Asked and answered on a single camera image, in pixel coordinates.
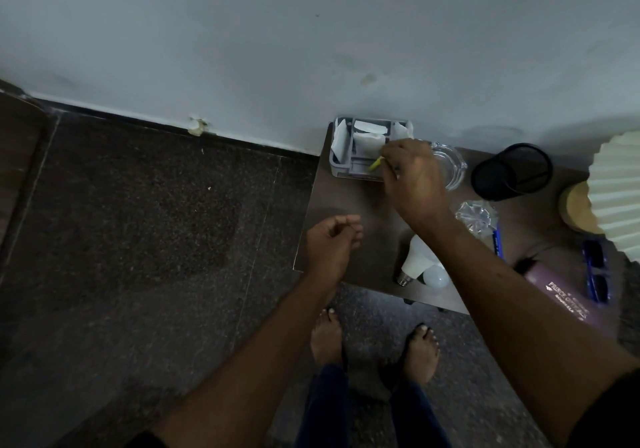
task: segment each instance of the foot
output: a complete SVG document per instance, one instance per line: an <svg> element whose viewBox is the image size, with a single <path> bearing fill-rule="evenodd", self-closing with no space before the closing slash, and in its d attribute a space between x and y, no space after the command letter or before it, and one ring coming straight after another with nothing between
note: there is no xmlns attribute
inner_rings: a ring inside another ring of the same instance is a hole
<svg viewBox="0 0 640 448"><path fill-rule="evenodd" d="M436 373L439 358L440 347L433 330L426 325L418 325L406 350L404 377L424 386Z"/></svg>
<svg viewBox="0 0 640 448"><path fill-rule="evenodd" d="M328 363L342 367L342 328L333 308L320 313L311 332L311 351L321 369Z"/></svg>

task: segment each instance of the sunglasses lens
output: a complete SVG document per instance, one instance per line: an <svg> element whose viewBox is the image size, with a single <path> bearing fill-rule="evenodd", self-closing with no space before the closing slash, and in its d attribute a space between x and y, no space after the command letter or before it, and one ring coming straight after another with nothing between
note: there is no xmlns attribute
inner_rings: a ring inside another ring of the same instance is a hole
<svg viewBox="0 0 640 448"><path fill-rule="evenodd" d="M604 267L604 252L597 241L584 241L584 252L593 267Z"/></svg>
<svg viewBox="0 0 640 448"><path fill-rule="evenodd" d="M596 300L599 303L609 302L609 285L607 284L607 278L600 274L593 275L593 286L596 290Z"/></svg>

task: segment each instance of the person's left hand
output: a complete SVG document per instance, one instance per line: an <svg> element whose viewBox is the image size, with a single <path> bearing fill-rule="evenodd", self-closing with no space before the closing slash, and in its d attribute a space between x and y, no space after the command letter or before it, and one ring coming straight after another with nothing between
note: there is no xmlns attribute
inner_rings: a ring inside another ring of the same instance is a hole
<svg viewBox="0 0 640 448"><path fill-rule="evenodd" d="M325 218L307 232L309 274L337 286L349 264L351 251L360 246L363 227L359 215Z"/></svg>

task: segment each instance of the table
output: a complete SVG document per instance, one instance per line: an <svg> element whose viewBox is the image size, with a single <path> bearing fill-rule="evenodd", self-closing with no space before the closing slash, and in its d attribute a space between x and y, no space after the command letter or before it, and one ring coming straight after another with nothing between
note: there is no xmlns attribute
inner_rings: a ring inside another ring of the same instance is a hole
<svg viewBox="0 0 640 448"><path fill-rule="evenodd" d="M419 301L468 314L453 285L436 290L416 280L406 287L394 281L406 258L413 232L391 207L381 182L332 175L328 161L331 129L331 126L327 129L303 230L308 230L330 215L361 215L365 239L351 257L344 282L397 296L409 303ZM458 148L458 151L467 161L468 170L463 183L449 193L453 209L462 201L479 199L469 182L470 171L491 156L471 149ZM557 213L557 199L565 187L583 181L587 176L582 171L556 168L552 181L540 192L493 204L500 217L504 260L510 266L525 255L538 253L537 258L547 266L570 280L580 291L585 290L586 271L580 250L584 236L572 231L561 220ZM304 271L307 267L303 240L304 235L301 236L294 263L297 271ZM608 241L605 241L605 252L611 271L611 302L603 307L604 328L607 335L615 337L620 318L625 260Z"/></svg>

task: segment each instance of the person's right arm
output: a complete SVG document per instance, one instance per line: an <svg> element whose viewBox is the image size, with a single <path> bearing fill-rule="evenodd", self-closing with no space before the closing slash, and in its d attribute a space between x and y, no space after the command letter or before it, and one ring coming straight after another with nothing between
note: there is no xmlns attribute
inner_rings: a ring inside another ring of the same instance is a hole
<svg viewBox="0 0 640 448"><path fill-rule="evenodd" d="M455 219L427 142L394 141L381 154L392 204L446 268L540 429L564 446L596 398L640 361L568 314Z"/></svg>

